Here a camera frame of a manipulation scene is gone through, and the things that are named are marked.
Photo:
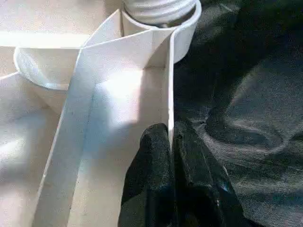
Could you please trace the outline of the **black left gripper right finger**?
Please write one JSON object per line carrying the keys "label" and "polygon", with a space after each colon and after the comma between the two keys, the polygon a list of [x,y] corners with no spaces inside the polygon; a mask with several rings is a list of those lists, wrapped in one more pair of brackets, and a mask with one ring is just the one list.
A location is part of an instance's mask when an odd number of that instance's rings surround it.
{"label": "black left gripper right finger", "polygon": [[179,226],[248,226],[226,169],[189,122],[175,122],[173,150]]}

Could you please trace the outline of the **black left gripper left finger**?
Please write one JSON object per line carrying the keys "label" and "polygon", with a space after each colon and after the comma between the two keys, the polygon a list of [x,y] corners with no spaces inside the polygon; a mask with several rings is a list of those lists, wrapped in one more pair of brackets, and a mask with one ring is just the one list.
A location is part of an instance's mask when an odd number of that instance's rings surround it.
{"label": "black left gripper left finger", "polygon": [[125,175],[119,213],[121,227],[171,227],[175,188],[168,130],[158,123],[147,128]]}

